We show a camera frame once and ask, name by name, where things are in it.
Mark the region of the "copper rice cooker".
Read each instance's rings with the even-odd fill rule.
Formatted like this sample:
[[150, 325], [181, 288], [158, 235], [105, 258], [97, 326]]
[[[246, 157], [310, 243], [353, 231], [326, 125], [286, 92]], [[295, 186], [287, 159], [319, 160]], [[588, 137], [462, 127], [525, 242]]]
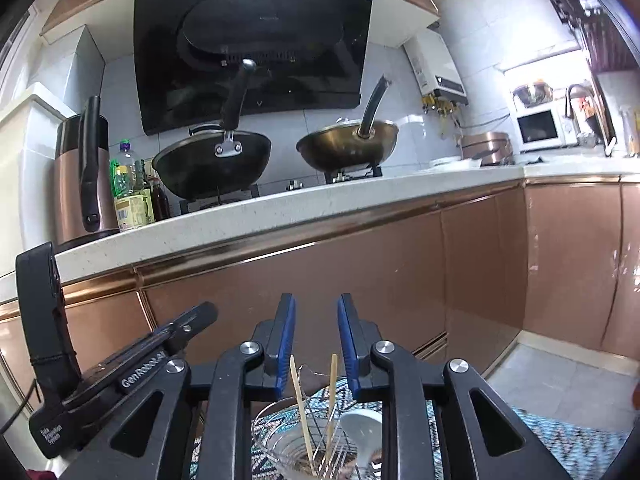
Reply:
[[460, 146], [464, 159], [479, 160], [482, 166], [508, 164], [513, 156], [510, 136], [500, 131], [462, 136]]

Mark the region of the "gas stove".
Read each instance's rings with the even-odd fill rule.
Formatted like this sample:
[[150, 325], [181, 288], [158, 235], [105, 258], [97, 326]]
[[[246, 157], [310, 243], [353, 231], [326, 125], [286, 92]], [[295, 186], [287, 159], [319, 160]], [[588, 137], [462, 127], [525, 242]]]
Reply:
[[182, 214], [190, 214], [191, 212], [208, 208], [244, 202], [244, 200], [251, 200], [252, 198], [262, 196], [306, 190], [307, 188], [315, 188], [316, 186], [322, 185], [382, 177], [383, 169], [380, 166], [360, 170], [325, 172], [324, 174], [317, 172], [314, 176], [303, 177], [301, 179], [281, 180], [272, 183], [255, 183], [251, 184], [248, 188], [243, 188], [242, 190], [232, 193], [216, 195], [212, 198], [201, 198], [200, 200], [172, 198], [169, 201], [169, 206], [171, 215], [177, 217]]

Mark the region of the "black dish rack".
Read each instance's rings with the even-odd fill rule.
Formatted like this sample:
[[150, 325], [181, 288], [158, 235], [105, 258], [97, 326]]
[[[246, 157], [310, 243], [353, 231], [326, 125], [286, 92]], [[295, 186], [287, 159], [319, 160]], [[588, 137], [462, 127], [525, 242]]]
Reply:
[[639, 0], [549, 0], [597, 74], [639, 66]]

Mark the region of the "bronze wok with lid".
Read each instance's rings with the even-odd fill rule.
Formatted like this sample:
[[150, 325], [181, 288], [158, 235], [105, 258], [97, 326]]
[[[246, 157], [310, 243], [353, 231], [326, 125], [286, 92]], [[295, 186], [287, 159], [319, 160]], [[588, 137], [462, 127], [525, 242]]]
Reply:
[[324, 174], [373, 168], [385, 162], [396, 148], [399, 133], [394, 122], [376, 118], [388, 88], [390, 80], [382, 75], [361, 119], [339, 120], [301, 138], [296, 150], [304, 161]]

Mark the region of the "green bottle on counter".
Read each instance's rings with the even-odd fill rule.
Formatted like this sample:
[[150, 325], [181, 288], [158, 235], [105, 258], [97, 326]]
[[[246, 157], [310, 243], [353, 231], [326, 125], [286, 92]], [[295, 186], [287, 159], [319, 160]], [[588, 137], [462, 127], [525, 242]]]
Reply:
[[110, 161], [112, 192], [120, 232], [148, 226], [154, 221], [151, 188], [144, 172], [144, 160], [128, 139], [118, 144]]

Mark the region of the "chevron patterned table mat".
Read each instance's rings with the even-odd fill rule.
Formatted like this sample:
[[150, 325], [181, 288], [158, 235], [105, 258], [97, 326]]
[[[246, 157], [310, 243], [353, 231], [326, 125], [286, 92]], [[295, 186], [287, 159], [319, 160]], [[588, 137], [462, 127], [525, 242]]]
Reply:
[[[317, 412], [326, 410], [329, 407], [329, 386], [314, 392], [308, 400], [311, 407]], [[356, 408], [370, 408], [370, 410], [380, 412], [382, 404], [380, 402], [357, 403], [352, 400], [346, 379], [339, 379], [336, 385], [336, 416], [346, 411], [356, 410]], [[515, 406], [512, 410], [536, 434], [572, 479], [600, 479], [630, 435], [623, 432], [576, 426], [568, 422], [529, 413]], [[439, 442], [436, 436], [436, 420], [431, 401], [426, 402], [426, 412], [434, 446], [436, 479], [443, 479], [442, 456], [440, 456]], [[286, 426], [294, 419], [297, 422], [298, 414], [295, 405], [292, 408], [277, 410], [274, 414], [257, 416], [256, 422], [260, 424], [262, 422], [278, 422], [279, 424], [284, 422]], [[200, 448], [201, 438], [196, 438], [189, 479], [198, 478]], [[252, 447], [252, 475], [253, 479], [284, 479], [257, 444]]]

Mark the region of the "chrome sink faucet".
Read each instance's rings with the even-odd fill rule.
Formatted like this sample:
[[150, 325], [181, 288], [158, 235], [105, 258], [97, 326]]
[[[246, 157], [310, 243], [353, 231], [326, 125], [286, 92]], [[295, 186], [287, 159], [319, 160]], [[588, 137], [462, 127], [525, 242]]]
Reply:
[[617, 143], [609, 139], [601, 125], [596, 94], [590, 84], [570, 84], [565, 90], [564, 116], [576, 128], [576, 142], [581, 148], [602, 148], [604, 156], [611, 158]]

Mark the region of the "white refrigerator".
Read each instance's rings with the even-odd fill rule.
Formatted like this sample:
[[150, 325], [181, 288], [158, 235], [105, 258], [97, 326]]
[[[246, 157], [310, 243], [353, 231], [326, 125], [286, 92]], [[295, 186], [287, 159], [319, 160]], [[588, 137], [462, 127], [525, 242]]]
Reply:
[[1, 112], [1, 274], [55, 239], [53, 166], [58, 125], [75, 112], [36, 82]]

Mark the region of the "white microwave oven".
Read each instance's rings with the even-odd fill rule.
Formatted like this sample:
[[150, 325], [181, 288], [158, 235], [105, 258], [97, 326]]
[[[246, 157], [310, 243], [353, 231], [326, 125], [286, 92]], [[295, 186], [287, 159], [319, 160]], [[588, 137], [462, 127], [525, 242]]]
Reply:
[[515, 113], [516, 143], [521, 152], [572, 148], [577, 145], [577, 128], [567, 118], [564, 105], [547, 103]]

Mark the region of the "white water heater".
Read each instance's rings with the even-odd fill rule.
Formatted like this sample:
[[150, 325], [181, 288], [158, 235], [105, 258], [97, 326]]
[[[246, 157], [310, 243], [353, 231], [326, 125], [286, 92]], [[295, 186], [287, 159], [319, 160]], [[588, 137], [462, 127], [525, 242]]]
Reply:
[[425, 102], [469, 103], [462, 79], [445, 41], [431, 29], [421, 29], [404, 43], [404, 50]]

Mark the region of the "white ceramic spoon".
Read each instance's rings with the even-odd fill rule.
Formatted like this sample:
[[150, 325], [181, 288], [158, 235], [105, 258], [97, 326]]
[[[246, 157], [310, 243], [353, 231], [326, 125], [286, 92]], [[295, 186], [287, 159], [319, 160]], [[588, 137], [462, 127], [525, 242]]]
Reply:
[[357, 408], [345, 412], [340, 427], [357, 448], [356, 467], [365, 470], [372, 456], [382, 450], [383, 416], [381, 413]]

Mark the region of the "wooden chopstick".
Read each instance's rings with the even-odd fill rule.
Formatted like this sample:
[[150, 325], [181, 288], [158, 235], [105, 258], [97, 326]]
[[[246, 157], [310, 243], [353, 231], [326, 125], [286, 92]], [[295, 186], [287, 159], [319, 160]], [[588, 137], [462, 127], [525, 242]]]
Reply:
[[314, 477], [317, 477], [317, 471], [316, 471], [316, 468], [314, 468], [314, 449], [312, 448], [310, 432], [309, 432], [308, 422], [306, 417], [306, 404], [303, 398], [303, 390], [302, 390], [302, 387], [300, 386], [299, 376], [297, 373], [297, 367], [296, 367], [296, 362], [295, 362], [293, 353], [290, 355], [288, 366], [290, 367], [290, 374], [291, 374], [291, 379], [292, 379], [292, 384], [294, 388], [295, 399], [296, 399], [296, 404], [297, 404], [297, 409], [299, 414], [299, 425], [303, 434], [309, 469], [311, 474]]
[[335, 399], [336, 399], [336, 383], [337, 383], [337, 369], [338, 369], [338, 356], [336, 353], [331, 354], [330, 359], [330, 382], [329, 382], [329, 406], [328, 406], [328, 416], [326, 416], [326, 452], [324, 452], [323, 456], [323, 467], [325, 470], [329, 467], [329, 462], [331, 460], [331, 444], [333, 440], [334, 433], [334, 408], [335, 408]]

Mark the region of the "black wok with lid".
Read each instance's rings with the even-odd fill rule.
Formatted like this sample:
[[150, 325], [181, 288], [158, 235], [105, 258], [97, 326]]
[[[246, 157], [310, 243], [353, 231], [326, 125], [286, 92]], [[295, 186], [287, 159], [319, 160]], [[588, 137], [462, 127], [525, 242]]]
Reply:
[[204, 200], [249, 188], [269, 162], [271, 141], [258, 132], [241, 131], [240, 116], [256, 63], [244, 58], [221, 109], [220, 122], [199, 125], [190, 136], [152, 159], [165, 188], [184, 200]]

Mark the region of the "black range hood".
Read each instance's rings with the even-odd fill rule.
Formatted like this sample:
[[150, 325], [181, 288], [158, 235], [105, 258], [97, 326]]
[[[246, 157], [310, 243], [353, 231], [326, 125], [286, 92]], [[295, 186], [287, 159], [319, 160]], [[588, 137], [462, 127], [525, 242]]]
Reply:
[[350, 110], [361, 100], [372, 0], [134, 0], [134, 69], [150, 136], [219, 119], [239, 66], [242, 112]]

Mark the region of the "copper black thermos kettle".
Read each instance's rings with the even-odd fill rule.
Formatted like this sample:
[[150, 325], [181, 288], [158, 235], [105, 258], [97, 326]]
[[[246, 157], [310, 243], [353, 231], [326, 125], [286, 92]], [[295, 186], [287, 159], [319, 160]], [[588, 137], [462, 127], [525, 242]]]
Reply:
[[58, 125], [54, 155], [54, 247], [58, 252], [119, 232], [111, 189], [108, 121], [101, 99]]

